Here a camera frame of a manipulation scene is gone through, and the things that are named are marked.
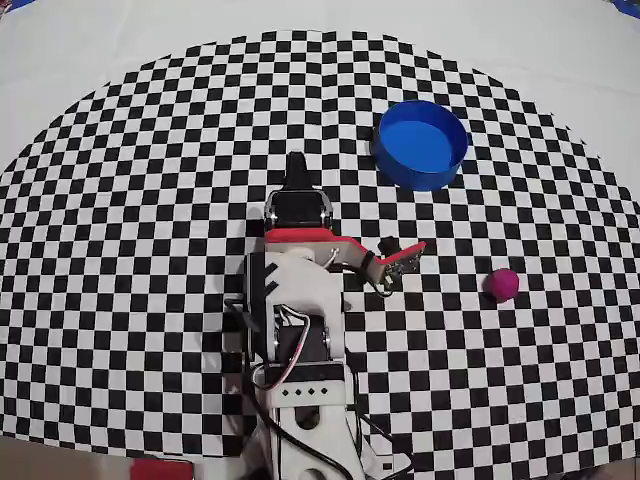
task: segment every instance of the black cable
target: black cable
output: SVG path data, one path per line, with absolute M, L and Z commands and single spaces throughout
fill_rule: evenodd
M 360 457 L 360 455 L 362 453 L 362 424 L 360 423 L 361 420 L 364 420 L 378 434 L 382 435 L 383 438 L 388 440 L 391 443 L 391 445 L 393 445 L 393 436 L 390 433 L 385 432 L 382 428 L 380 428 L 380 426 L 378 426 L 373 420 L 371 420 L 364 413 L 362 413 L 360 411 L 360 409 L 358 408 L 358 394 L 360 393 L 360 385 L 359 385 L 359 382 L 358 382 L 358 375 L 355 373 L 355 370 L 352 368 L 352 366 L 349 365 L 349 357 L 352 355 L 351 351 L 348 348 L 345 347 L 345 353 L 346 353 L 347 365 L 349 366 L 349 370 L 351 370 L 351 376 L 353 377 L 353 390 L 354 391 L 353 391 L 353 408 L 352 409 L 355 411 L 355 414 L 356 414 L 356 435 L 358 435 L 360 437 L 360 441 L 356 443 L 356 450 L 358 450 L 358 444 L 360 445 L 360 447 L 359 447 L 360 449 L 358 450 L 358 457 Z M 407 452 L 402 452 L 402 454 L 405 455 L 409 459 L 409 465 L 407 465 L 406 467 L 404 467 L 401 470 L 398 470 L 395 473 L 387 475 L 382 480 L 395 480 L 395 479 L 399 478 L 401 475 L 409 473 L 411 470 L 413 470 L 413 457 L 412 457 L 412 455 L 407 453 Z
M 351 371 L 351 377 L 353 378 L 353 411 L 356 417 L 356 452 L 358 452 L 358 459 L 362 456 L 362 419 L 358 416 L 358 413 L 355 409 L 358 404 L 358 395 L 360 394 L 360 381 L 358 380 L 358 374 L 352 365 L 349 364 L 349 357 L 351 356 L 351 351 L 345 347 L 345 360 L 347 363 L 347 367 L 349 367 L 349 371 Z
M 373 420 L 371 420 L 364 413 L 358 411 L 357 409 L 356 409 L 356 414 L 362 420 L 364 420 L 371 428 L 373 428 L 378 434 L 382 435 L 385 439 L 387 439 L 393 445 L 393 435 L 391 435 L 390 433 L 387 433 L 384 430 L 382 430 L 382 428 L 380 428 Z M 387 475 L 382 480 L 395 480 L 396 478 L 399 478 L 401 475 L 409 473 L 411 470 L 413 470 L 413 457 L 412 457 L 412 455 L 407 453 L 407 452 L 402 452 L 402 454 L 409 459 L 409 465 L 407 465 L 406 467 L 404 467 L 401 470 L 398 470 L 395 473 L 392 473 L 391 475 Z
M 237 300 L 235 298 L 225 298 L 223 300 L 226 307 L 233 312 L 233 314 L 242 320 L 244 323 L 244 315 L 242 315 L 242 310 L 238 310 L 238 305 L 242 305 L 241 300 Z
M 361 280 L 364 280 L 369 285 L 371 285 L 371 288 L 373 288 L 373 290 L 378 294 L 378 296 L 380 296 L 382 298 L 388 298 L 391 295 L 393 295 L 393 292 L 385 292 L 384 290 L 380 290 L 380 287 L 378 285 L 376 285 L 375 283 L 373 283 L 373 281 L 369 278 L 369 276 L 366 275 L 365 273 L 363 273 L 361 268 L 353 267 L 353 266 L 349 265 L 348 263 L 338 263 L 336 265 L 338 265 L 343 270 L 347 270 L 349 272 L 353 272 L 356 275 L 358 275 L 358 277 Z
M 273 433 L 275 433 L 278 437 L 281 437 L 282 439 L 286 440 L 290 444 L 298 447 L 300 450 L 302 450 L 306 454 L 317 458 L 321 462 L 326 463 L 331 468 L 338 471 L 340 474 L 344 476 L 346 480 L 354 480 L 349 470 L 347 470 L 344 466 L 342 466 L 332 458 L 326 456 L 324 453 L 318 452 L 317 450 L 310 447 L 306 443 L 298 440 L 296 437 L 291 435 L 289 432 L 284 430 L 280 425 L 274 422 L 273 419 L 269 416 L 269 413 L 262 408 L 262 405 L 260 405 L 260 402 L 258 402 L 258 399 L 256 397 L 256 391 L 253 386 L 253 381 L 251 379 L 251 377 L 253 376 L 253 369 L 249 368 L 249 354 L 246 351 L 245 351 L 244 370 L 245 370 L 244 380 L 246 382 L 246 390 L 249 396 L 249 400 L 251 400 L 251 403 L 253 404 L 253 408 L 255 409 L 256 413 L 262 420 L 262 423 L 264 423 L 265 426 L 269 428 L 271 431 L 273 431 Z

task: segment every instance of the blue container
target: blue container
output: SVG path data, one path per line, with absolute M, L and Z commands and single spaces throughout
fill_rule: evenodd
M 633 3 L 631 0 L 613 0 L 613 4 L 622 13 L 640 18 L 640 4 Z
M 411 100 L 383 115 L 374 154 L 380 170 L 396 185 L 431 191 L 453 181 L 468 146 L 467 132 L 453 113 L 435 103 Z

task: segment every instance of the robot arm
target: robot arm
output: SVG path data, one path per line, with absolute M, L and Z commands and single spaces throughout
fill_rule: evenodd
M 360 439 L 347 421 L 354 385 L 341 284 L 327 267 L 339 264 L 374 288 L 388 288 L 417 270 L 425 248 L 421 242 L 400 250 L 385 239 L 381 259 L 355 239 L 335 236 L 331 221 L 331 205 L 311 187 L 304 156 L 290 154 L 285 186 L 265 206 L 265 251 L 245 261 L 247 354 L 263 360 L 250 371 L 249 395 L 269 428 L 264 450 L 274 479 L 364 480 Z

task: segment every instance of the wire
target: wire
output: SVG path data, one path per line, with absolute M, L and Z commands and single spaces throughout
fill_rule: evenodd
M 340 249 L 338 247 L 332 248 L 331 249 L 331 258 L 329 258 L 329 260 L 324 262 L 324 265 L 322 265 L 322 268 L 329 268 L 331 266 L 331 264 L 333 263 L 333 261 L 338 256 L 338 252 L 340 252 Z
M 278 322 L 278 326 L 282 326 L 282 324 L 286 321 L 287 326 L 291 326 L 291 320 L 289 319 L 288 316 L 286 315 L 282 315 L 282 313 L 280 311 L 278 311 L 278 317 L 274 317 L 276 318 L 276 321 Z
M 240 315 L 242 316 L 242 312 L 240 310 L 238 310 L 237 305 L 242 305 L 242 303 L 239 303 L 239 300 L 235 299 L 235 298 L 225 298 L 224 299 L 224 304 L 229 308 L 229 310 L 231 310 L 233 313 L 235 313 L 236 315 Z
M 253 373 L 251 374 L 251 383 L 253 383 L 253 385 L 256 386 L 257 388 L 259 388 L 260 390 L 265 390 L 265 391 L 273 390 L 274 388 L 282 385 L 284 383 L 284 381 L 287 379 L 287 377 L 289 376 L 289 374 L 291 373 L 293 368 L 298 363 L 298 360 L 300 359 L 300 354 L 302 353 L 304 345 L 305 345 L 305 343 L 307 341 L 307 336 L 309 335 L 309 330 L 311 329 L 311 319 L 309 318 L 308 315 L 305 315 L 304 313 L 300 313 L 297 310 L 294 310 L 293 308 L 291 308 L 291 307 L 289 307 L 287 305 L 279 305 L 278 307 L 280 309 L 280 315 L 283 318 L 286 318 L 286 320 L 289 323 L 289 325 L 291 325 L 291 321 L 289 320 L 289 318 L 286 316 L 286 314 L 284 312 L 287 312 L 288 314 L 291 314 L 292 316 L 296 316 L 297 318 L 300 318 L 301 320 L 304 320 L 305 326 L 304 326 L 304 330 L 302 331 L 302 334 L 300 335 L 300 340 L 298 340 L 298 345 L 296 346 L 296 350 L 295 350 L 293 356 L 291 357 L 291 360 L 289 360 L 289 364 L 287 365 L 287 367 L 282 372 L 282 375 L 280 375 L 280 378 L 275 381 L 275 383 L 273 383 L 271 385 L 260 385 L 260 384 L 258 384 L 258 382 L 256 382 L 256 375 L 258 374 L 258 372 L 260 370 L 262 370 L 264 368 L 264 362 L 254 366 Z
M 307 341 L 307 336 L 309 335 L 309 330 L 311 329 L 311 319 L 309 318 L 309 315 L 305 315 L 303 313 L 297 312 L 296 310 L 286 305 L 280 305 L 280 309 L 281 309 L 280 315 L 282 315 L 282 311 L 285 311 L 293 316 L 297 316 L 297 318 L 304 320 L 305 325 L 304 325 L 304 330 L 302 331 L 302 335 L 300 335 L 300 340 L 298 340 L 298 346 L 296 347 L 296 350 L 293 353 L 291 360 L 289 360 L 289 364 L 284 369 L 284 372 L 282 372 L 282 375 L 280 376 L 280 378 L 276 380 L 276 382 L 273 385 L 266 387 L 266 390 L 273 390 L 274 388 L 279 387 L 287 379 L 287 377 L 293 370 L 293 367 L 296 366 L 296 363 L 298 363 L 298 360 L 300 359 L 300 354 L 302 353 L 304 344 Z
M 328 457 L 324 453 L 321 453 L 315 450 L 314 448 L 310 447 L 306 443 L 301 442 L 300 440 L 298 440 L 296 437 L 291 435 L 289 432 L 284 430 L 280 425 L 278 425 L 276 422 L 273 421 L 273 419 L 269 416 L 267 411 L 264 408 L 262 408 L 262 405 L 260 405 L 260 402 L 258 402 L 258 398 L 256 397 L 256 390 L 255 388 L 253 388 L 253 382 L 252 382 L 253 371 L 252 369 L 249 368 L 249 361 L 250 361 L 249 353 L 245 351 L 244 357 L 245 357 L 244 378 L 245 378 L 245 382 L 247 383 L 247 389 L 246 389 L 247 394 L 249 396 L 249 400 L 251 400 L 251 403 L 253 404 L 253 408 L 255 409 L 256 413 L 262 420 L 262 423 L 264 423 L 265 426 L 269 428 L 273 433 L 275 433 L 278 437 L 286 440 L 287 442 L 291 443 L 295 447 L 298 447 L 300 450 L 302 450 L 306 454 L 317 458 L 321 462 L 327 464 L 328 466 L 330 466 L 331 468 L 339 472 L 342 476 L 344 476 L 346 480 L 354 480 L 349 470 L 347 470 L 343 465 L 336 462 L 334 459 Z
M 356 405 L 358 404 L 358 395 L 360 394 L 360 381 L 358 379 L 358 374 L 355 369 L 349 365 L 349 357 L 351 356 L 351 351 L 345 347 L 345 360 L 347 366 L 349 367 L 349 371 L 351 372 L 351 377 L 353 378 L 353 411 L 356 417 L 356 452 L 358 452 L 358 458 L 362 456 L 362 419 L 358 416 L 356 411 Z
M 352 355 L 351 351 L 348 348 L 345 348 L 346 354 L 347 354 L 347 363 L 349 363 L 349 356 Z M 364 420 L 373 430 L 376 431 L 376 433 L 382 435 L 382 437 L 384 437 L 386 440 L 388 440 L 392 445 L 393 445 L 393 436 L 390 433 L 385 432 L 382 428 L 380 428 L 380 426 L 378 426 L 373 420 L 371 420 L 369 417 L 367 417 L 364 413 L 362 413 L 360 411 L 360 409 L 358 408 L 358 397 L 357 395 L 360 393 L 360 385 L 358 383 L 358 375 L 355 373 L 355 370 L 353 368 L 351 368 L 351 366 L 349 366 L 349 369 L 351 370 L 351 375 L 353 377 L 353 384 L 354 384 L 354 392 L 353 392 L 353 410 L 356 414 L 356 419 L 358 420 L 358 422 L 356 422 L 356 435 L 360 436 L 360 441 L 356 442 L 356 450 L 358 450 L 358 448 L 360 448 L 360 450 L 358 450 L 358 456 L 361 455 L 362 452 L 362 424 L 359 423 L 360 420 Z M 409 459 L 409 465 L 407 465 L 406 467 L 398 470 L 397 472 L 394 472 L 390 475 L 387 475 L 386 477 L 382 478 L 382 480 L 395 480 L 397 478 L 399 478 L 402 475 L 405 475 L 407 473 L 409 473 L 411 470 L 413 470 L 413 458 L 412 455 L 408 454 L 407 452 L 402 452 L 403 455 L 405 455 L 408 459 Z
M 367 423 L 371 428 L 373 428 L 376 431 L 376 433 L 382 435 L 385 439 L 387 439 L 393 445 L 393 436 L 390 433 L 385 432 L 382 428 L 380 428 L 373 420 L 367 417 L 364 413 L 361 413 L 357 409 L 357 407 L 356 407 L 356 415 L 358 415 L 362 420 L 365 421 L 365 423 Z M 382 480 L 394 480 L 396 478 L 399 478 L 401 475 L 409 473 L 411 470 L 413 470 L 413 458 L 411 454 L 407 452 L 402 452 L 402 454 L 409 459 L 409 465 L 398 470 L 397 472 L 392 473 L 391 475 L 387 475 L 386 477 L 382 478 Z
M 362 271 L 362 269 L 359 269 L 357 267 L 353 267 L 353 266 L 349 265 L 348 263 L 341 263 L 340 264 L 340 268 L 342 268 L 343 270 L 347 270 L 349 272 L 353 272 L 356 275 L 358 275 L 365 282 L 367 282 L 369 285 L 371 285 L 371 288 L 373 288 L 373 290 L 378 294 L 378 296 L 380 296 L 382 298 L 389 298 L 391 295 L 393 295 L 393 292 L 391 292 L 391 291 L 385 292 L 384 290 L 380 290 L 380 287 L 378 285 L 376 285 L 375 283 L 373 283 L 373 281 L 369 278 L 368 275 L 366 275 Z

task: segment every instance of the red object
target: red object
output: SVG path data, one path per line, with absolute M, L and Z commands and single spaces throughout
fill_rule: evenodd
M 311 243 L 311 242 L 347 242 L 367 253 L 368 250 L 352 237 L 338 237 L 328 228 L 274 228 L 265 234 L 267 243 Z M 375 257 L 374 260 L 380 265 L 389 265 L 399 259 L 422 252 L 426 248 L 425 242 L 418 242 L 415 245 L 394 253 L 387 258 Z
M 518 294 L 520 280 L 518 274 L 508 268 L 496 270 L 487 278 L 487 290 L 496 302 L 503 303 L 511 300 Z
M 131 466 L 131 480 L 193 480 L 193 464 L 177 460 L 136 458 Z

